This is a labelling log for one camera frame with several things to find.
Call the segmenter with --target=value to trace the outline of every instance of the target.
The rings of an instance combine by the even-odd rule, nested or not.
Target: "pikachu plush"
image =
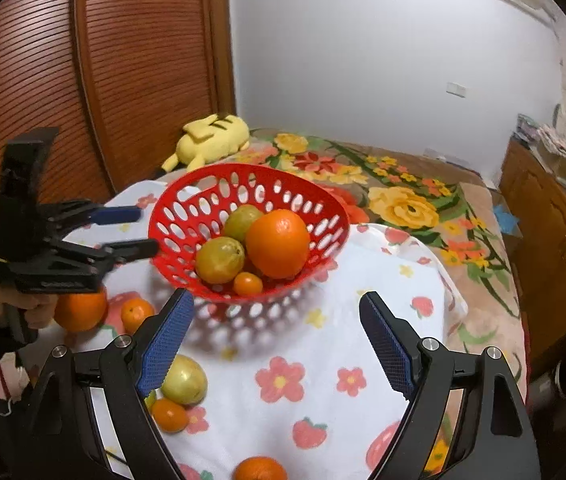
[[[186,124],[183,132],[185,134],[176,144],[176,152],[161,166],[165,173],[173,171],[179,162],[187,164],[188,171],[196,170],[250,145],[247,124],[233,115],[210,115]]]

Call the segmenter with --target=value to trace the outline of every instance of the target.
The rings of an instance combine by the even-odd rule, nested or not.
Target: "red basket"
[[[187,186],[202,190],[186,190]],[[208,238],[219,236],[229,213],[246,203],[263,212],[291,209],[303,219],[311,238],[307,262],[293,280],[264,280],[263,292],[249,297],[235,294],[232,283],[208,286],[194,272],[196,251]],[[149,237],[161,246],[153,264],[172,285],[204,300],[229,304],[262,303],[290,294],[323,270],[348,235],[345,209],[325,189],[293,174],[250,164],[215,164],[185,174],[163,192],[149,226]]]

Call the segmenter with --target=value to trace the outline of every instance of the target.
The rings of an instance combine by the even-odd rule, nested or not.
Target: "wall socket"
[[[459,97],[466,97],[468,95],[468,89],[457,83],[448,83],[448,94],[456,95]]]

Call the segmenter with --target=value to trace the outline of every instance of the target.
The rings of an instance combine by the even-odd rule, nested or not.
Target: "wooden cabinet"
[[[501,191],[523,235],[512,263],[536,375],[553,364],[566,338],[566,191],[514,140],[503,163]]]

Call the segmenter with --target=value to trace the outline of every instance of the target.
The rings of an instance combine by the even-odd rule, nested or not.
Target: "tangerine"
[[[254,266],[266,276],[293,278],[307,260],[310,234],[299,215],[277,209],[252,223],[245,247]]]
[[[283,466],[268,456],[243,460],[234,470],[234,480],[287,480]]]
[[[185,408],[170,399],[157,399],[152,405],[152,416],[157,426],[165,433],[183,431],[189,422]]]
[[[263,280],[251,272],[239,272],[234,278],[234,292],[239,296],[254,296],[263,292]]]
[[[67,332],[84,332],[94,328],[108,310],[105,287],[93,294],[61,294],[54,320]]]
[[[121,306],[121,321],[125,331],[133,335],[145,321],[154,315],[154,307],[143,298],[130,298]]]

